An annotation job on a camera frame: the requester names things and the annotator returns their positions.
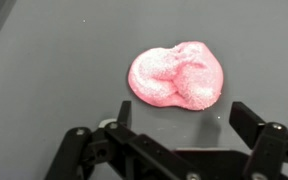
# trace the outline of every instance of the glittery pink blob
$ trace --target glittery pink blob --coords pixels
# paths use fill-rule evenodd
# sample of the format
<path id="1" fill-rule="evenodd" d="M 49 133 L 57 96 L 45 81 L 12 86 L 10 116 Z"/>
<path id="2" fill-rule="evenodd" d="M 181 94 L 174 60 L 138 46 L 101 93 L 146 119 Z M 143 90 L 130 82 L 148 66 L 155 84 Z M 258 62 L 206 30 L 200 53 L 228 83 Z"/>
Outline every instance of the glittery pink blob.
<path id="1" fill-rule="evenodd" d="M 221 95 L 223 71 L 204 43 L 184 42 L 140 54 L 128 81 L 134 93 L 153 106 L 204 110 Z"/>

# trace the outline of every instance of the pink slime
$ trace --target pink slime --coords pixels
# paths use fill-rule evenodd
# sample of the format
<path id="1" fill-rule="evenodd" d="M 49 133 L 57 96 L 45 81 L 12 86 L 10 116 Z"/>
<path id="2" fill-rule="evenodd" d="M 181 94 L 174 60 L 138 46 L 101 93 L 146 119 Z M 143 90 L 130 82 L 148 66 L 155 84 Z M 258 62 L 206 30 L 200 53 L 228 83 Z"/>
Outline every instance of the pink slime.
<path id="1" fill-rule="evenodd" d="M 204 110 L 221 95 L 223 71 L 204 43 L 183 42 L 140 54 L 128 81 L 133 92 L 153 106 Z"/>

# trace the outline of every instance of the black mechanical arm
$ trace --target black mechanical arm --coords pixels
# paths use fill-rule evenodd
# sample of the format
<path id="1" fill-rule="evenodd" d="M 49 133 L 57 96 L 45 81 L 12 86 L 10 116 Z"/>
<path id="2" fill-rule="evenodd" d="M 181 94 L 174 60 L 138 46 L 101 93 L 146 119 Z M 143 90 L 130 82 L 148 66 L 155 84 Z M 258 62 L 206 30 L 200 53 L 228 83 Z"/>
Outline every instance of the black mechanical arm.
<path id="1" fill-rule="evenodd" d="M 116 121 L 91 132 L 69 130 L 45 180 L 87 180 L 96 164 L 107 162 L 125 180 L 288 180 L 288 130 L 266 123 L 241 102 L 234 102 L 229 122 L 252 149 L 170 151 L 130 130 L 131 102 L 122 103 Z"/>

